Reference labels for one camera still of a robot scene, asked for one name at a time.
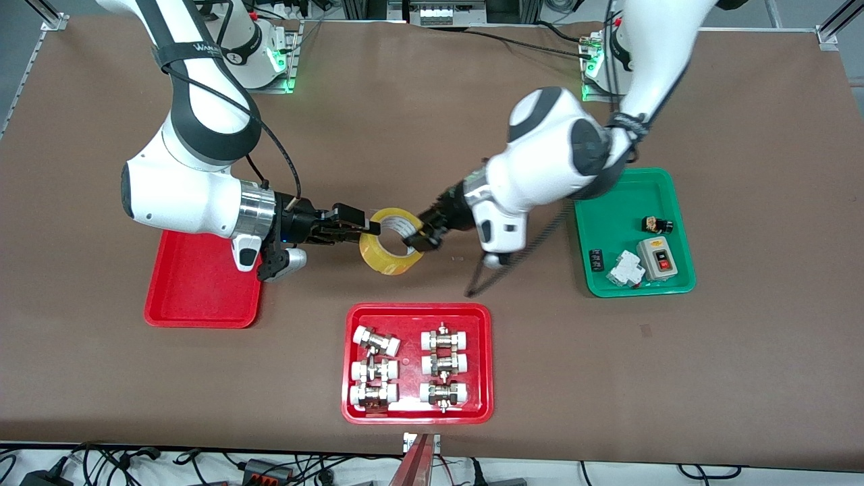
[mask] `green tray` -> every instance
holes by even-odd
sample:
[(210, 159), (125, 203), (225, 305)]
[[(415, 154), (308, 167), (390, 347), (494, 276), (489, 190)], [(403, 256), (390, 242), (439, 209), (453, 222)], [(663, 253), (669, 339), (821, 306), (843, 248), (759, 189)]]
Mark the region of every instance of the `green tray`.
[[(625, 169), (618, 183), (607, 194), (575, 203), (576, 228), (579, 233), (582, 264), (588, 289), (597, 297), (634, 297), (689, 292), (696, 286), (696, 273), (684, 232), (681, 209), (675, 196), (672, 177), (663, 169)], [(642, 231), (642, 218), (657, 216), (675, 222), (675, 229), (665, 234), (678, 274), (664, 282), (642, 280), (639, 288), (618, 287), (606, 275), (624, 250), (636, 253), (636, 245), (650, 238)], [(591, 272), (588, 251), (603, 251), (603, 272)]]

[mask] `brown table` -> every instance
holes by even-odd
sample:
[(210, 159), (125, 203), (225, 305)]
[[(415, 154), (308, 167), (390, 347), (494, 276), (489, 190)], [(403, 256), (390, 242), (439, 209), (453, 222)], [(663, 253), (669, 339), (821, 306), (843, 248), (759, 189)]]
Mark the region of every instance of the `brown table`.
[[(328, 23), (307, 47), (297, 92), (257, 100), (323, 207), (422, 210), (504, 148), (522, 96), (579, 90), (572, 59), (478, 36)], [(476, 426), (339, 412), (348, 309), (463, 300), (471, 233), (400, 278), (355, 246), (309, 248), (249, 329), (144, 323), (160, 232), (125, 216), (119, 173), (170, 95), (134, 21), (77, 17), (45, 41), (0, 143), (3, 438), (395, 453), (411, 429), (453, 455), (864, 469), (862, 122), (815, 36), (702, 34), (639, 162), (675, 178), (696, 289), (593, 298), (560, 231), (480, 298), (496, 408)], [(254, 156), (292, 187), (270, 142)]]

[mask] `empty red tray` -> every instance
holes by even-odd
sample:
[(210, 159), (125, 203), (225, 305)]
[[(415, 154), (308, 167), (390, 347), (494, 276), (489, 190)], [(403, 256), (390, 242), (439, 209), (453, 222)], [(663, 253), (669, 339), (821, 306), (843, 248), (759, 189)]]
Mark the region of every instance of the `empty red tray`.
[[(429, 351), (420, 348), (420, 333), (436, 330), (444, 322), (453, 332), (466, 332), (468, 371), (455, 374), (454, 381), (466, 383), (468, 400), (442, 413), (437, 406), (420, 401), (423, 375), (420, 357)], [(352, 341), (358, 326), (374, 328), (377, 334), (392, 334), (402, 343), (396, 354), (399, 362), (399, 401), (385, 412), (367, 413), (348, 401), (351, 363), (365, 358), (366, 350)], [(492, 417), (492, 318), (480, 304), (357, 304), (348, 312), (345, 329), (345, 362), (342, 369), (342, 416), (352, 424), (481, 424)]]
[(234, 265), (231, 241), (163, 231), (144, 320), (165, 328), (239, 329), (255, 320), (261, 282)]

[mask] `yellow tape roll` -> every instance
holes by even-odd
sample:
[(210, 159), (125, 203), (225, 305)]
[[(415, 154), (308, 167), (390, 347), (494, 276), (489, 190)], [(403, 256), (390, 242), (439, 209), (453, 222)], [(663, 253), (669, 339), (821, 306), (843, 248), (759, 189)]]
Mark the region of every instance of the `yellow tape roll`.
[[(413, 214), (399, 208), (381, 209), (369, 221), (381, 224), (381, 229), (391, 229), (403, 238), (408, 238), (423, 224)], [(360, 255), (375, 272), (384, 275), (400, 275), (411, 268), (423, 256), (414, 248), (408, 248), (408, 254), (399, 256), (388, 252), (381, 246), (378, 236), (372, 234), (360, 235)]]

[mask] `robotic arm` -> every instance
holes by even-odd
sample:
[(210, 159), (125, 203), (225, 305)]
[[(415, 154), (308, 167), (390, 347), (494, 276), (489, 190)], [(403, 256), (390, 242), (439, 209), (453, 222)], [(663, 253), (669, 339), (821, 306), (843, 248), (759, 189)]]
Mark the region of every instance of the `robotic arm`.
[(426, 252), (450, 230), (476, 227), (485, 263), (495, 268), (525, 247), (535, 206), (605, 194), (677, 85), (715, 2), (626, 0), (613, 35), (634, 69), (620, 112), (603, 127), (564, 88), (529, 94), (513, 108), (504, 152), (440, 195), (419, 215), (422, 228), (403, 242)]
[[(226, 67), (225, 49), (213, 41), (191, 1), (99, 2), (143, 22), (163, 71), (209, 86), (259, 116), (249, 94)], [(239, 19), (236, 25), (248, 27)], [(260, 125), (221, 97), (176, 75), (171, 75), (171, 83), (174, 98), (168, 118), (123, 168), (121, 198), (130, 218), (152, 227), (231, 239), (234, 263), (242, 272), (255, 266), (260, 252), (263, 263), (258, 278), (263, 281), (305, 265), (303, 250), (282, 249), (282, 243), (332, 245), (356, 242), (361, 233), (380, 234), (380, 226), (358, 209), (336, 204), (330, 211), (319, 210), (307, 199), (234, 178), (231, 165), (255, 147)]]

